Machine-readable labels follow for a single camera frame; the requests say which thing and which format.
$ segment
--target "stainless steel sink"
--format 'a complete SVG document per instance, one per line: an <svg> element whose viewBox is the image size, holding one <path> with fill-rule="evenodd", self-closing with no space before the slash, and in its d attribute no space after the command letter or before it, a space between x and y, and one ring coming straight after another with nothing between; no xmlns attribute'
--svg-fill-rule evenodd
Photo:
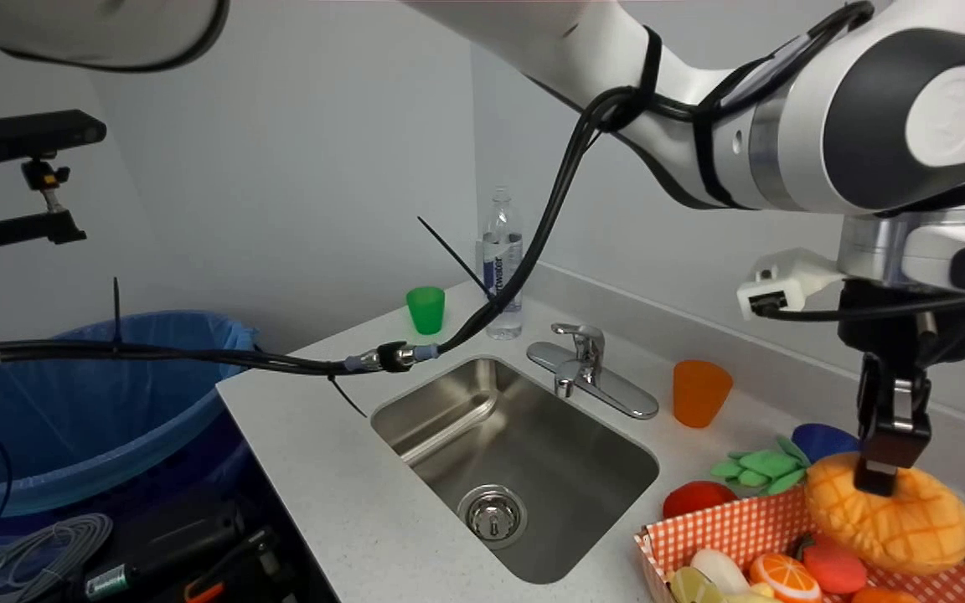
<svg viewBox="0 0 965 603"><path fill-rule="evenodd" d="M378 409L376 433L525 582L562 579L656 462L494 358Z"/></svg>

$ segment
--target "countertop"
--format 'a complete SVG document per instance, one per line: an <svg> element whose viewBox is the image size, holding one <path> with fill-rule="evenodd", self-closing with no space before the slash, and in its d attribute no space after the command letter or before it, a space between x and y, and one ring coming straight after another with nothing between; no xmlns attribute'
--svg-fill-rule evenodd
<svg viewBox="0 0 965 603"><path fill-rule="evenodd" d="M449 290L444 335L478 304L483 294L472 285ZM683 430L667 414L669 358L656 358L609 335L604 366L656 395L661 415L625 420L583 393L573 393L569 405L652 453L661 475L569 577L545 586L523 582L370 433L369 420L386 402L483 357L501 358L550 390L550 373L525 358L525 345L558 342L550 335L551 322L576 318L525 302L525 329L518 338L474 335L453 357L415 366L406 376L337 379L361 415L329 379L244 373L216 387L298 532L344 603L641 603L646 590L637 573L633 538L656 520L663 495L689 479L703 479L714 459L734 448L770 446L775 436L796 425L794 415L736 390L711 430ZM408 335L408 318L397 309L294 357L344 358L401 338L426 342Z"/></svg>

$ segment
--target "blue bin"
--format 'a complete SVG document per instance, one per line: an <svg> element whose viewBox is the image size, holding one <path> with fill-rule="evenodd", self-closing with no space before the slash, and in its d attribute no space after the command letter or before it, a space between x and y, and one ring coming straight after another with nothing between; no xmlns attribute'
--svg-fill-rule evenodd
<svg viewBox="0 0 965 603"><path fill-rule="evenodd" d="M61 338L109 342L112 322ZM252 329L216 315L163 311L120 322L130 345L253 348ZM93 495L126 488L168 459L186 469L159 475L156 488L186 486L197 466L231 474L244 442L214 393L235 366L201 361L19 361L0 366L0 440L14 459L10 515L61 513Z"/></svg>

